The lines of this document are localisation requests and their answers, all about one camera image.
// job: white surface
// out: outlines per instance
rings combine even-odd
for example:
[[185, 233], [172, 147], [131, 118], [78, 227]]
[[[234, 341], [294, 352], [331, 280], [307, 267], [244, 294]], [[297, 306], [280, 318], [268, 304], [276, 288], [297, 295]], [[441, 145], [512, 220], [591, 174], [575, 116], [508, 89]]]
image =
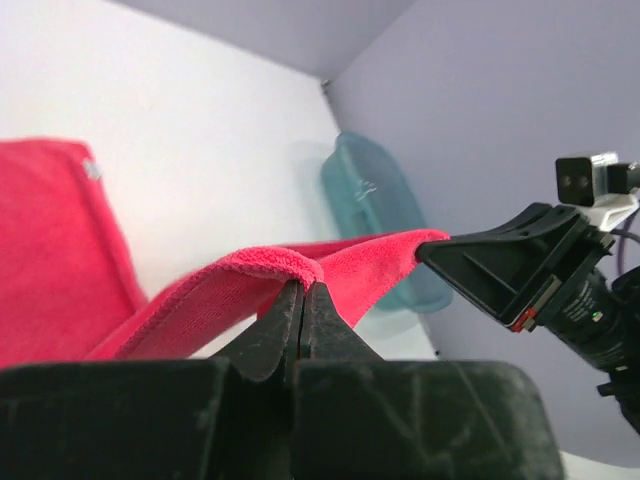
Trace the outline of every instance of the white surface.
[[[90, 144], [149, 295], [241, 247], [335, 237], [317, 79], [96, 0], [0, 0], [0, 46], [0, 136]], [[358, 331], [388, 358], [432, 357], [413, 314]]]
[[640, 470], [606, 465], [568, 453], [562, 454], [567, 478], [571, 480], [638, 480]]
[[414, 0], [116, 0], [333, 79]]

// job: white wall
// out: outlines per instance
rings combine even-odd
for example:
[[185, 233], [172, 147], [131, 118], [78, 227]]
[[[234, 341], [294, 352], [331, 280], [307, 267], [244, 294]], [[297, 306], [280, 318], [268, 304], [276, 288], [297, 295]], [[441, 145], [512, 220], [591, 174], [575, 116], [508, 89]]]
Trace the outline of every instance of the white wall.
[[[330, 102], [342, 128], [399, 159], [431, 225], [481, 231], [555, 202], [558, 156], [640, 158], [639, 25], [637, 1], [421, 0], [332, 83]], [[428, 322], [446, 357], [524, 368], [563, 449], [640, 464], [640, 438], [595, 391], [605, 375], [551, 335], [513, 335], [460, 298]]]
[[[0, 0], [0, 55], [0, 138], [91, 146], [150, 296], [238, 248], [337, 238], [317, 78], [102, 0]], [[357, 332], [385, 358], [433, 358], [410, 312]]]
[[323, 79], [415, 0], [116, 0]]

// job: cable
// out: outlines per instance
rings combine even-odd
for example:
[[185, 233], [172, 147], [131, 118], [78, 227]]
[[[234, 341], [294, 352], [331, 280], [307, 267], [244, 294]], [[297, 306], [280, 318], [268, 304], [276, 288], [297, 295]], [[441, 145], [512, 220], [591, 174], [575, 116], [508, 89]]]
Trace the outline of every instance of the cable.
[[633, 240], [637, 244], [640, 244], [640, 235], [637, 235], [635, 233], [627, 232], [622, 229], [614, 229], [611, 230], [610, 233], [612, 233], [613, 235], [618, 235], [619, 237], [628, 238], [629, 240]]

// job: pink microfiber cloth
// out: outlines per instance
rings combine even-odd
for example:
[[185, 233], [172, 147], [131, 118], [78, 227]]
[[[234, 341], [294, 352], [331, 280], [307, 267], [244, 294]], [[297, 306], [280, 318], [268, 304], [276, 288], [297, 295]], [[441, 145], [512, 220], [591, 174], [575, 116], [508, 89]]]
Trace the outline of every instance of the pink microfiber cloth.
[[327, 284], [351, 327], [417, 265], [435, 230], [234, 252], [147, 302], [93, 157], [76, 143], [0, 143], [0, 366], [180, 358], [268, 305]]

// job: folded towel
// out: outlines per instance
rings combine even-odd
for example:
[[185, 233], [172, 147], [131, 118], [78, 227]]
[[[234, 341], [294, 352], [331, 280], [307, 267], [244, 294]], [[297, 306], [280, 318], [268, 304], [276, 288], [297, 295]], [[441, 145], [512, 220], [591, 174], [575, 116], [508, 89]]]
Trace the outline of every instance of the folded towel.
[[186, 357], [268, 305], [285, 281], [327, 284], [355, 326], [417, 265], [435, 230], [234, 252], [147, 302], [87, 147], [0, 143], [0, 367]]

